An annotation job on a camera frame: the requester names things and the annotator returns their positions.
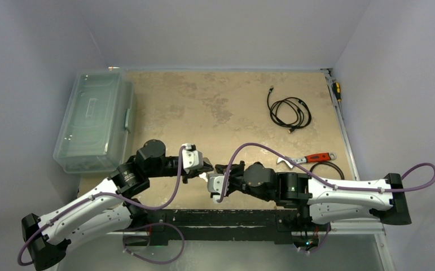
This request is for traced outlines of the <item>silver key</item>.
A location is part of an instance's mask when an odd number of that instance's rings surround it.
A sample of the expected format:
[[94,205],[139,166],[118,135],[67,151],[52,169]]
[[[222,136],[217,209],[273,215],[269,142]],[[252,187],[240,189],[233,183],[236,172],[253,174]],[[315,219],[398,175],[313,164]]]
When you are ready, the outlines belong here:
[[203,179],[206,183],[208,183],[208,174],[207,173],[201,173],[199,174],[199,177]]

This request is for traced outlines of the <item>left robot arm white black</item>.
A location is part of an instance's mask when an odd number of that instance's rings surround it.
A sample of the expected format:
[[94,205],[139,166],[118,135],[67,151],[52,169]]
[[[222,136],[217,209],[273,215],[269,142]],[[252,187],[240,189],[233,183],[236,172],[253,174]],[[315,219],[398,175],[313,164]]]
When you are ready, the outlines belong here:
[[[85,237],[84,224],[100,215],[133,231],[141,230],[146,225],[147,211],[166,208],[177,195],[181,182],[187,183],[188,179],[213,169],[193,144],[185,143],[178,155],[167,156],[164,142],[151,139],[84,195],[46,215],[30,213],[23,217],[24,244],[17,263],[32,265],[35,270],[56,265],[78,237]],[[134,200],[134,196],[150,188],[150,179],[157,177],[176,177],[170,198],[159,206],[146,206]]]

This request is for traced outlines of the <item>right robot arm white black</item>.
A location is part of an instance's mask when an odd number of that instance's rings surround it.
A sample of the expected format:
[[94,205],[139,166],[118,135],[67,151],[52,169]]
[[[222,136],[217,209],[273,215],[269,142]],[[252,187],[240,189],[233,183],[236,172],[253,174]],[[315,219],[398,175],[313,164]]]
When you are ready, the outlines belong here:
[[411,224],[401,176],[396,173],[373,181],[320,182],[304,173],[276,172],[260,163],[249,167],[240,163],[232,165],[229,174],[209,174],[207,188],[214,202],[221,193],[239,191],[280,207],[297,209],[295,223],[303,230],[353,218],[376,218],[386,225]]

